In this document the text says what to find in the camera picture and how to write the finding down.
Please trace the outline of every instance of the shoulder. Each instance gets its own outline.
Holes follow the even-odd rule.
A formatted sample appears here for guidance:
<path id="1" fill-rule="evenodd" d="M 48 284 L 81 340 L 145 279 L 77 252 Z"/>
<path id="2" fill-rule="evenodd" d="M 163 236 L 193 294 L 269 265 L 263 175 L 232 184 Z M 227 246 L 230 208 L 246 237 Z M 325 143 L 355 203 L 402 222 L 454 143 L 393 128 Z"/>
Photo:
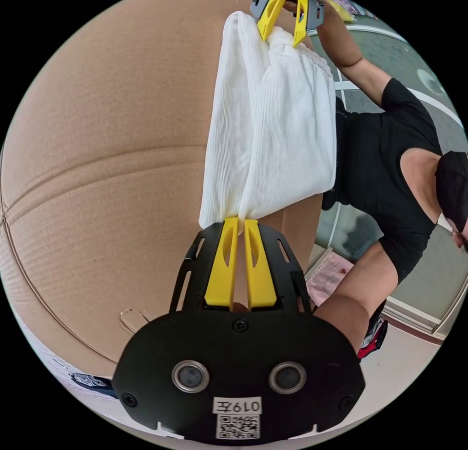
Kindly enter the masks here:
<path id="1" fill-rule="evenodd" d="M 441 153 L 434 121 L 428 110 L 411 90 L 392 78 L 382 95 L 382 108 L 387 117 L 404 125 L 430 145 L 431 151 Z"/>
<path id="2" fill-rule="evenodd" d="M 400 227 L 384 231 L 379 242 L 395 267 L 398 284 L 415 269 L 428 246 L 429 238 L 430 233 L 423 234 L 423 231 Z"/>

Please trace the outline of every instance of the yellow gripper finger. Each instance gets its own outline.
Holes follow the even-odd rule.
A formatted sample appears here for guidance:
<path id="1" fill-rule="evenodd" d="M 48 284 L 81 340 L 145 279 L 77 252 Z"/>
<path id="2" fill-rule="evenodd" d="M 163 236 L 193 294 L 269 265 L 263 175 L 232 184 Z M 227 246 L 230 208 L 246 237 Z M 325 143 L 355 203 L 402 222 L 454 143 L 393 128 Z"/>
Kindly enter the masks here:
<path id="1" fill-rule="evenodd" d="M 245 220 L 244 238 L 249 309 L 273 307 L 276 292 L 257 220 Z"/>
<path id="2" fill-rule="evenodd" d="M 226 218 L 205 293 L 209 306 L 233 309 L 239 220 Z"/>
<path id="3" fill-rule="evenodd" d="M 271 34 L 276 19 L 278 18 L 281 9 L 283 8 L 284 2 L 286 0 L 269 0 L 265 10 L 260 17 L 260 20 L 257 23 L 258 29 L 264 41 L 267 40 L 268 36 Z"/>
<path id="4" fill-rule="evenodd" d="M 297 0 L 296 26 L 294 28 L 294 47 L 301 43 L 307 36 L 308 16 L 309 0 Z"/>

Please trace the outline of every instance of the brown cardboard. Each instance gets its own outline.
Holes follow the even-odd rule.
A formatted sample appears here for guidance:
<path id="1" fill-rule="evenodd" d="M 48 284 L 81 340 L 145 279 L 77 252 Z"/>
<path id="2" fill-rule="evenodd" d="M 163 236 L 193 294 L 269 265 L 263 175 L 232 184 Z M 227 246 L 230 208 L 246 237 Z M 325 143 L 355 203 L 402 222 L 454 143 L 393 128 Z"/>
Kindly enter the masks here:
<path id="1" fill-rule="evenodd" d="M 251 1 L 124 0 L 60 47 L 18 107 L 1 160 L 2 281 L 38 339 L 86 373 L 111 377 L 132 332 L 168 311 L 200 229 L 224 22 Z M 289 12 L 277 24 L 294 30 Z M 262 221 L 304 269 L 320 204 Z"/>

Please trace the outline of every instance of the ribbed fabric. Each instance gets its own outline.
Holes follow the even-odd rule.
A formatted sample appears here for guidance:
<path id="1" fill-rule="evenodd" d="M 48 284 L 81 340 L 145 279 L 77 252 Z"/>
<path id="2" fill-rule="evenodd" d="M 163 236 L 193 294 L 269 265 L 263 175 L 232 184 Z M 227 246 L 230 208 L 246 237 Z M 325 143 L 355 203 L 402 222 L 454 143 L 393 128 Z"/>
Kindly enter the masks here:
<path id="1" fill-rule="evenodd" d="M 326 61 L 243 12 L 226 20 L 199 224 L 259 219 L 333 187 L 334 81 Z"/>

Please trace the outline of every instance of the label sticker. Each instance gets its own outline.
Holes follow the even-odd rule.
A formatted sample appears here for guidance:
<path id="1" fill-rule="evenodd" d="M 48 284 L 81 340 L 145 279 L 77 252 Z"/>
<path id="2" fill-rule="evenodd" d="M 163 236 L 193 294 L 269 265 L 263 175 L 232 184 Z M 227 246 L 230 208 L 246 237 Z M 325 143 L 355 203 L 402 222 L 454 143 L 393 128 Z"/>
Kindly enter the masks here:
<path id="1" fill-rule="evenodd" d="M 262 397 L 251 398 L 213 398 L 214 414 L 262 414 Z"/>
<path id="2" fill-rule="evenodd" d="M 213 399 L 213 413 L 217 414 L 216 438 L 247 440 L 260 438 L 262 397 Z"/>

